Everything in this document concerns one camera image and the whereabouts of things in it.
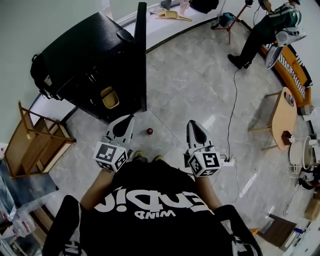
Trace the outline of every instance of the black bag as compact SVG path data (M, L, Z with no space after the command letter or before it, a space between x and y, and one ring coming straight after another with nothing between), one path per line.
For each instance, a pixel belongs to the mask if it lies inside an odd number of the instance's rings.
M219 0L192 0L190 6L204 14L207 14L211 10L217 9Z
M42 95L46 96L48 99L54 98L56 100L62 100L58 95L52 92L50 87L52 82L42 53L39 55L36 54L32 57L30 74Z

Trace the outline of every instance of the gray marble floor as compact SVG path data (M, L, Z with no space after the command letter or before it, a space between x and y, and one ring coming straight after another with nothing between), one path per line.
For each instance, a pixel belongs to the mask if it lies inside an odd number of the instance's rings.
M182 171L183 153L187 149L186 125L189 120L202 124L212 135L221 154L228 154L228 123L236 89L237 70L227 54L239 54L248 37L248 30L236 24L231 45L225 31L212 31L210 24L194 28L147 54L147 112L136 116L132 148L142 150L151 159L165 155L166 161ZM233 204L249 228L262 228L268 213L280 217L290 201L296 179L289 168L286 152L273 149L262 152L273 139L269 132L248 132L250 127L266 125L276 97L266 94L282 89L276 75L266 70L264 59L257 55L249 69L235 75L237 101L230 125L230 155L237 157L237 166L225 167L210 180L223 204ZM100 169L92 159L96 142L107 125L77 110L67 121L77 139L56 163L50 175L60 188L48 202L55 214L64 195L80 200ZM147 128L154 134L145 136ZM298 116L294 135L309 134L306 122ZM303 212L311 194L299 190L286 218L303 226ZM264 255L282 255L279 249L258 238Z

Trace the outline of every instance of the green jacket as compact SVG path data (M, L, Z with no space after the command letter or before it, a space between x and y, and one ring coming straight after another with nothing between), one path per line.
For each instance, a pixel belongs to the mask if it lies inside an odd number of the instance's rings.
M284 4L271 11L255 27L257 33L265 38L273 38L275 32L284 28L296 27L302 19L301 12L290 4Z

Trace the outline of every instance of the tripod stand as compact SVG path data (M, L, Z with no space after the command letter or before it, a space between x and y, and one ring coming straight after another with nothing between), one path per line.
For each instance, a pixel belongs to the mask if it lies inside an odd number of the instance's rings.
M231 28L233 27L233 25L235 24L236 21L238 21L238 18L240 17L240 15L244 12L244 10L248 7L248 4L245 4L244 7L242 8L242 10L239 12L239 14L235 17L235 19L233 20L233 22L231 23L230 26L228 27L218 27L215 28L214 30L226 30L229 34L229 45L230 45L230 36L231 36Z

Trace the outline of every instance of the black cabinet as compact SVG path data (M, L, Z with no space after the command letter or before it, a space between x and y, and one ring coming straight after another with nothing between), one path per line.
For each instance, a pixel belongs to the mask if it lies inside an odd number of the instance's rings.
M134 37L97 12L50 44L51 92L106 122L146 111L146 8L139 3Z

